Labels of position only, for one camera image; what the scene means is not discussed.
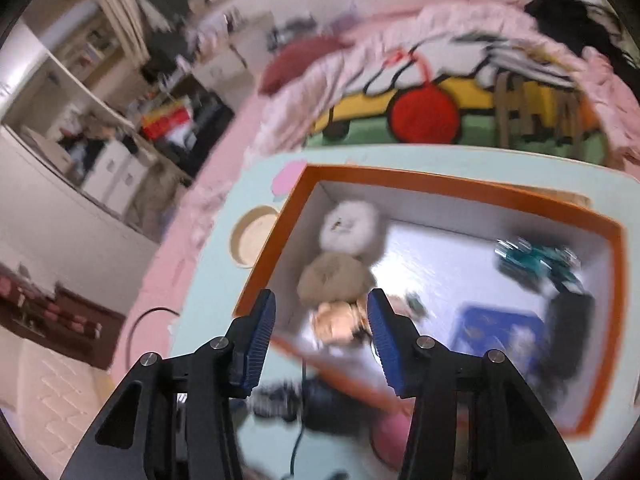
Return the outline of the duck figurine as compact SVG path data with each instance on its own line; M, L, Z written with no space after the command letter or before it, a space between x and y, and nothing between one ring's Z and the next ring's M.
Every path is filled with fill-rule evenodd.
M351 344L362 334L371 335L366 305L360 301L322 302L311 318L314 336L322 344Z

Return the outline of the beige fluffy pompom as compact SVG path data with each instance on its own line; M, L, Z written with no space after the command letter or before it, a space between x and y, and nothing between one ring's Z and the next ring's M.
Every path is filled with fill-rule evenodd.
M307 307L324 302L354 302L375 286L371 270L344 252L322 252L305 266L297 284L297 295Z

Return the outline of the cartoon printed pillow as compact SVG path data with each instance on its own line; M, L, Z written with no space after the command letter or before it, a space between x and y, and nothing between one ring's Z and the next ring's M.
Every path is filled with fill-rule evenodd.
M604 165L608 140L566 70L491 36L439 37L393 50L352 78L305 148L461 144Z

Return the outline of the white fluffy pompom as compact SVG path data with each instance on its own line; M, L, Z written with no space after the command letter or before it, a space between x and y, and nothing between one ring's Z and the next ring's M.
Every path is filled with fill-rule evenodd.
M361 257L375 248L382 236L381 216L364 200L343 200L323 219L319 246L324 252Z

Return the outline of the dark red cushion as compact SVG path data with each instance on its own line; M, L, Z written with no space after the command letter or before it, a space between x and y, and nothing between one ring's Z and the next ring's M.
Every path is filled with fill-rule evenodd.
M291 81L303 76L307 68L320 58L353 45L339 36L314 36L292 41L269 62L260 78L257 93L273 96Z

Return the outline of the pink blanket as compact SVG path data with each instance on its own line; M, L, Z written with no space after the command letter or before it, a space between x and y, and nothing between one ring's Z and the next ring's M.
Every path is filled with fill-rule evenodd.
M349 49L320 58L269 100L256 138L245 151L245 161L256 162L305 146L311 126L341 99L349 81L393 50L427 39L468 35L509 40L563 67L585 93L608 140L605 166L638 174L639 103L608 59L592 47L572 52L544 35L532 16L503 3L428 6L413 18L388 25Z

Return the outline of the black power adapter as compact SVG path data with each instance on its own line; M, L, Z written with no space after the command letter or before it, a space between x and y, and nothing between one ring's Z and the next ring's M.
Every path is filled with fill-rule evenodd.
M556 380L575 377L582 367L588 344L596 300L584 292L568 289L558 292L549 302L544 350L539 363Z

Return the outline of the red and yellow box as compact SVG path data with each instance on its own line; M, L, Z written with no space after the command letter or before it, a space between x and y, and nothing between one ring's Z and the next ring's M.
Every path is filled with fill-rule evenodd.
M172 129L190 124L192 114L192 105L189 100L174 101L157 107L141 117L142 136L149 141L160 139Z

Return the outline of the orange cardboard box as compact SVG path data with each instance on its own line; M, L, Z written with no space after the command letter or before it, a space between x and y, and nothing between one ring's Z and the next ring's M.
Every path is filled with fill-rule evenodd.
M369 349L321 349L296 287L318 255L326 213L342 200L373 204L387 224L386 246L373 273L389 295L417 294L428 317L422 334L449 344L461 311L483 306L543 314L547 301L498 270L499 240L525 238L576 252L579 276L596 300L587 349L553 417L563 434L593 430L617 363L627 310L626 233L616 221L522 188L424 172L309 165L280 211L235 313L258 292L277 299L273 345L315 367L332 386L384 411L408 408L386 384Z

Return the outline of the blue tin box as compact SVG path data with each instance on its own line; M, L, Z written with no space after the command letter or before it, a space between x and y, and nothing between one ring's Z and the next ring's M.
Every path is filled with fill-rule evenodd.
M544 321L534 312L518 312L468 304L457 317L449 349L470 356L503 352L526 377L544 342Z

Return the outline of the green toy car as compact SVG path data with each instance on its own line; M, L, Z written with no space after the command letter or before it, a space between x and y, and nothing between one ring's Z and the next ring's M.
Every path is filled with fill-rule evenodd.
M497 269L523 287L541 292L547 283L559 292L585 292L577 272L582 265L570 248L533 244L528 240L497 240Z

